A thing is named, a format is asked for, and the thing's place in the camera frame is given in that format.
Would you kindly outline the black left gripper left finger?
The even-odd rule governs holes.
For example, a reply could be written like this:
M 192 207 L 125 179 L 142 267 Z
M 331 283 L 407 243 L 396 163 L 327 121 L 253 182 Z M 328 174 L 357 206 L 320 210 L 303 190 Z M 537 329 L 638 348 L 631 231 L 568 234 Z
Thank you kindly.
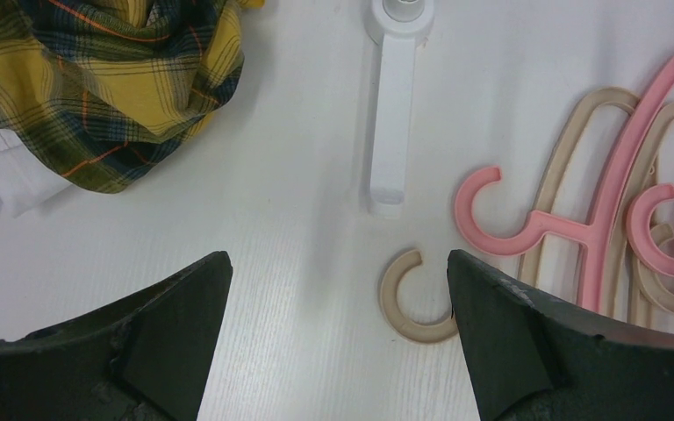
M 211 253 L 80 317 L 0 339 L 0 420 L 194 420 L 233 267 Z

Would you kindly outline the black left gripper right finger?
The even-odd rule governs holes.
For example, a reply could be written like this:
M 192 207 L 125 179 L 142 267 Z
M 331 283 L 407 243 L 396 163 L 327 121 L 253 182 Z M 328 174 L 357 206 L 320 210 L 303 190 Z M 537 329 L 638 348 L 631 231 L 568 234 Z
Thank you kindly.
M 447 279 L 483 420 L 674 420 L 674 334 L 585 310 L 463 250 Z

